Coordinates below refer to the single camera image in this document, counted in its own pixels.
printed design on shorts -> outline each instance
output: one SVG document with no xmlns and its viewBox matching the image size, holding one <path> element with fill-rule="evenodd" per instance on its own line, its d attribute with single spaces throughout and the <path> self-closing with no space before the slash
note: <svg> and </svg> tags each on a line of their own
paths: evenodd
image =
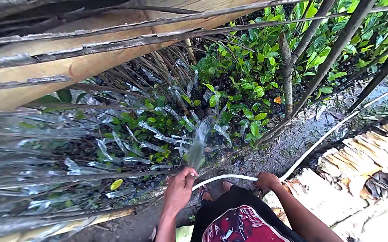
<svg viewBox="0 0 388 242">
<path fill-rule="evenodd" d="M 227 210 L 203 233 L 202 242 L 291 242 L 267 224 L 250 206 Z"/>
</svg>

person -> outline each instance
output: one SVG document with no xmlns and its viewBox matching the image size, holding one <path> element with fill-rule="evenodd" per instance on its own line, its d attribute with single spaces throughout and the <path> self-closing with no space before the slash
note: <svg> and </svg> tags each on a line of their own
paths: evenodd
<svg viewBox="0 0 388 242">
<path fill-rule="evenodd" d="M 156 242 L 175 241 L 175 218 L 191 198 L 196 175 L 194 168 L 185 167 L 169 182 L 164 193 L 164 209 Z M 342 242 L 339 236 L 287 192 L 275 175 L 261 172 L 254 184 L 276 194 L 292 230 L 257 196 L 224 181 L 225 193 L 216 201 L 203 188 L 203 200 L 195 218 L 191 241 Z"/>
</svg>

yellow leaf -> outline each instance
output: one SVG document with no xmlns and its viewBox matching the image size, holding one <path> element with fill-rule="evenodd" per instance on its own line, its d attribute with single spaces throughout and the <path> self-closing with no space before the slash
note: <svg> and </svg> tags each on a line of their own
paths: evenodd
<svg viewBox="0 0 388 242">
<path fill-rule="evenodd" d="M 119 180 L 114 181 L 114 182 L 111 184 L 111 191 L 118 189 L 118 187 L 121 186 L 122 182 L 123 182 L 122 179 L 119 179 Z"/>
<path fill-rule="evenodd" d="M 280 98 L 280 96 L 278 96 L 278 97 L 276 97 L 276 98 L 273 100 L 273 102 L 277 102 L 277 103 L 281 104 L 281 103 L 282 103 L 282 99 Z"/>
</svg>

wooden board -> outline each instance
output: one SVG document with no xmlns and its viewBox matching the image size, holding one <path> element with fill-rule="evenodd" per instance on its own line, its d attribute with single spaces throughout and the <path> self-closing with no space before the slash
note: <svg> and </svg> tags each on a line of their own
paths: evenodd
<svg viewBox="0 0 388 242">
<path fill-rule="evenodd" d="M 150 5 L 150 6 L 164 6 L 184 8 L 196 11 L 218 10 L 229 7 L 240 6 L 248 3 L 258 2 L 256 0 L 133 0 L 129 4 L 133 5 Z M 89 37 L 80 37 L 56 41 L 35 41 L 26 43 L 10 44 L 0 48 L 0 57 L 12 56 L 17 53 L 43 53 L 56 50 L 64 50 L 70 48 L 80 47 L 85 43 L 104 42 L 110 40 L 125 39 L 129 37 L 136 37 L 139 35 L 146 35 L 152 33 L 170 32 L 175 30 L 198 28 L 203 26 L 207 29 L 215 28 L 232 19 L 239 18 L 251 11 L 233 13 L 212 17 L 209 19 L 196 19 L 192 21 L 184 21 L 180 23 L 167 24 L 162 26 L 155 26 L 150 28 L 141 28 L 136 30 L 121 31 L 118 33 L 96 35 Z M 48 33 L 67 32 L 78 29 L 96 29 L 110 27 L 114 25 L 123 25 L 125 23 L 136 23 L 145 20 L 152 20 L 158 18 L 169 18 L 177 16 L 173 13 L 162 13 L 157 11 L 145 10 L 115 10 L 87 19 L 81 19 L 70 22 L 66 25 L 59 26 Z M 131 59 L 142 56 L 149 52 L 158 50 L 165 46 L 172 44 L 172 42 L 159 43 L 148 45 L 144 47 L 134 47 L 125 50 L 116 50 L 111 52 L 98 53 L 87 56 L 79 56 L 74 58 L 67 58 L 52 62 L 39 63 L 33 65 L 25 65 L 18 67 L 10 67 L 0 69 L 0 83 L 8 81 L 24 82 L 29 78 L 40 78 L 46 76 L 54 76 L 63 74 L 73 78 L 72 82 L 45 84 L 39 86 L 18 87 L 12 89 L 0 90 L 0 111 L 8 111 L 16 109 L 17 107 L 31 102 L 41 96 L 57 91 L 66 86 L 72 85 L 92 75 L 101 73 L 121 63 L 125 63 Z"/>
</svg>

foot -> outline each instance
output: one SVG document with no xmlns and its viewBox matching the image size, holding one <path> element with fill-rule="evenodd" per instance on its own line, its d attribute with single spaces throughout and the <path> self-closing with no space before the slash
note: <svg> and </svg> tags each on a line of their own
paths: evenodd
<svg viewBox="0 0 388 242">
<path fill-rule="evenodd" d="M 200 192 L 203 192 L 201 199 L 207 200 L 207 201 L 213 201 L 212 196 L 209 193 L 209 189 L 207 188 L 206 185 L 203 185 L 202 187 L 200 187 L 199 190 Z"/>
<path fill-rule="evenodd" d="M 230 190 L 230 188 L 231 188 L 232 185 L 233 185 L 233 184 L 232 184 L 231 182 L 229 182 L 229 181 L 223 181 L 223 182 L 222 182 L 223 191 L 224 191 L 224 192 L 228 192 L 228 191 Z"/>
</svg>

